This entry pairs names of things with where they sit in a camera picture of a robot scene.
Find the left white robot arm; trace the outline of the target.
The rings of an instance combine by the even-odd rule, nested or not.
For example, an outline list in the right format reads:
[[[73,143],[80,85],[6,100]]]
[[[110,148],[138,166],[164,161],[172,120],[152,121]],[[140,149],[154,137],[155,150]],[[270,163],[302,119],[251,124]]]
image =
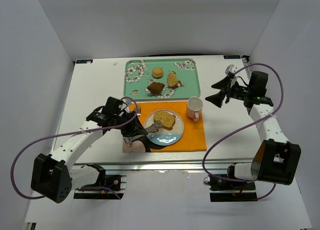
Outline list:
[[[31,188],[50,200],[61,203],[74,189],[105,189],[106,171],[96,164],[74,168],[83,153],[112,129],[120,130],[128,143],[148,135],[153,128],[144,128],[136,110],[129,110],[129,97],[108,97],[104,106],[94,109],[84,121],[80,132],[50,154],[39,154],[33,164]]]

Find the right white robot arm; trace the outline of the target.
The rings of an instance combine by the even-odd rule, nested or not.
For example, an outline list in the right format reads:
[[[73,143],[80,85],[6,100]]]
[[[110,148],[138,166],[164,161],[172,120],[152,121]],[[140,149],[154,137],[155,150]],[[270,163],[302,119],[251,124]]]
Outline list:
[[[274,115],[272,100],[266,96],[268,74],[255,71],[247,86],[237,82],[234,71],[212,85],[219,92],[205,100],[221,107],[231,98],[243,101],[254,121],[261,145],[251,163],[235,163],[231,166],[231,179],[237,181],[265,181],[290,185],[295,176],[301,148],[284,135]]]

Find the large yellow cake slice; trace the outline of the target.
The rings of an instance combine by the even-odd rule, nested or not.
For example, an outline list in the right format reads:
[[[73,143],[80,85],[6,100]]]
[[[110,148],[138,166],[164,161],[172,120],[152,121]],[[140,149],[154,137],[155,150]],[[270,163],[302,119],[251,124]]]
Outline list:
[[[159,110],[154,113],[153,121],[159,121],[163,125],[164,129],[172,130],[176,123],[176,116],[170,114],[168,111]]]

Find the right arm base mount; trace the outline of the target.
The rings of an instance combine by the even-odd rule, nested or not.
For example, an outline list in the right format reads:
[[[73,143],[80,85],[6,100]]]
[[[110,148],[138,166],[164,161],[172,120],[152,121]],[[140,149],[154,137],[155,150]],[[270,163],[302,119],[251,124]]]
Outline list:
[[[257,201],[253,180],[240,180],[235,176],[236,164],[231,164],[225,174],[209,173],[203,183],[209,187],[211,202],[253,202]]]

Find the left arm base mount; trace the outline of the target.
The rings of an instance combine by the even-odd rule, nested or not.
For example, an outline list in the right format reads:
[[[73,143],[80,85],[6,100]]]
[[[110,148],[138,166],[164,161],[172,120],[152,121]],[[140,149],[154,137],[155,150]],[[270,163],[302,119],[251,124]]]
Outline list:
[[[121,200],[126,189],[127,176],[107,174],[102,183],[85,185],[75,190],[74,199]]]

